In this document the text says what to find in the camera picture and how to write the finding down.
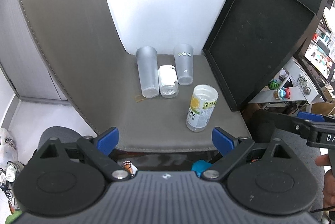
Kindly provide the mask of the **person's right hand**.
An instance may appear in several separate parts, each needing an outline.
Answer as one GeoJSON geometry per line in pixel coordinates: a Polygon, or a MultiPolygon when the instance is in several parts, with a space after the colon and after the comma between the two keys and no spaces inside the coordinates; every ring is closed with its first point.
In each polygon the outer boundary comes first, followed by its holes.
{"type": "MultiPolygon", "coordinates": [[[[315,163],[319,167],[330,166],[329,156],[327,154],[318,156],[315,163]]],[[[335,180],[332,173],[332,169],[328,170],[324,175],[324,188],[322,193],[323,197],[323,207],[334,206],[335,203],[335,180]]]]}

